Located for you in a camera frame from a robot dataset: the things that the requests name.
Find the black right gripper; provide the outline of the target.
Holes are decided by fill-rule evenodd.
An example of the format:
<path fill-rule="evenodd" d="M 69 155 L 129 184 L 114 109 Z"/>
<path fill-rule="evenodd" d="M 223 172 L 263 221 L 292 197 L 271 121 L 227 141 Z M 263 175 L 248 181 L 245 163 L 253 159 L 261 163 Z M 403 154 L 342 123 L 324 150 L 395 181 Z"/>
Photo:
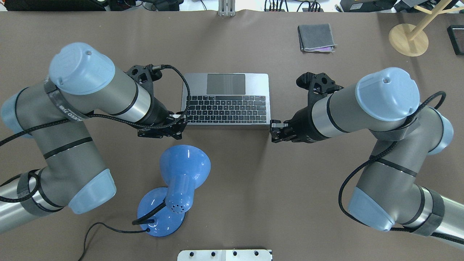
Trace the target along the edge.
<path fill-rule="evenodd" d="M 270 132 L 271 142 L 279 143 L 282 141 L 315 143 L 328 139 L 321 134 L 312 120 L 312 108 L 307 106 L 295 113 L 292 119 L 280 120 L 272 119 L 270 129 L 283 129 L 281 132 Z"/>

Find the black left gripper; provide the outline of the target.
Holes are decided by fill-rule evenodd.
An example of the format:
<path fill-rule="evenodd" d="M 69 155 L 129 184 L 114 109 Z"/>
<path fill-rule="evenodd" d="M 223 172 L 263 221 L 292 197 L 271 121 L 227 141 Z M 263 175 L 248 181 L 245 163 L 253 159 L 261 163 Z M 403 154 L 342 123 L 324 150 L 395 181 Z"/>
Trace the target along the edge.
<path fill-rule="evenodd" d="M 186 125 L 188 123 L 187 116 L 184 111 L 172 112 L 168 111 L 164 104 L 162 104 L 155 97 L 151 98 L 151 104 L 146 115 L 137 122 L 137 124 L 148 126 L 162 126 L 168 125 L 169 127 L 161 129 L 146 129 L 137 128 L 138 137 L 145 138 L 163 138 L 164 136 L 171 136 L 175 140 L 182 139 L 183 129 L 175 129 L 175 125 Z"/>

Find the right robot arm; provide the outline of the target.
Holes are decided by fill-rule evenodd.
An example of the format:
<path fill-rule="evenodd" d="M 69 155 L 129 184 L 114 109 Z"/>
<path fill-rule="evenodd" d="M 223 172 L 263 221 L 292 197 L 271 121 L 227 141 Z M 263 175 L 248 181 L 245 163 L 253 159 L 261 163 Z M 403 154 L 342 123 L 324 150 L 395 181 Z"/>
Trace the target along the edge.
<path fill-rule="evenodd" d="M 307 107 L 290 120 L 270 121 L 273 143 L 315 143 L 361 129 L 377 140 L 339 190 L 339 207 L 348 218 L 379 231 L 434 237 L 463 248 L 463 204 L 415 183 L 425 158 L 453 139 L 450 121 L 439 112 L 444 91 L 421 102 L 416 82 L 397 67 L 347 88 L 325 73 L 307 72 L 296 84 L 308 91 Z"/>

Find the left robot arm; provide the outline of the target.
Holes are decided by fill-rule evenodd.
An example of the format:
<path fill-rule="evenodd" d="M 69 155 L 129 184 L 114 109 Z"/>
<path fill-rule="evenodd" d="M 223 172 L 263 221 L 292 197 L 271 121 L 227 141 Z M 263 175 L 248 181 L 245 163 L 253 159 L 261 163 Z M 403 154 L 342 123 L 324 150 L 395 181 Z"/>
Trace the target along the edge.
<path fill-rule="evenodd" d="M 153 93 L 153 81 L 171 65 L 134 66 L 127 72 L 87 43 L 70 43 L 54 56 L 48 76 L 7 99 L 1 109 L 13 135 L 33 138 L 47 166 L 1 186 L 1 233 L 69 207 L 91 211 L 116 193 L 111 172 L 84 124 L 106 118 L 140 136 L 181 139 L 187 109 L 173 113 Z"/>

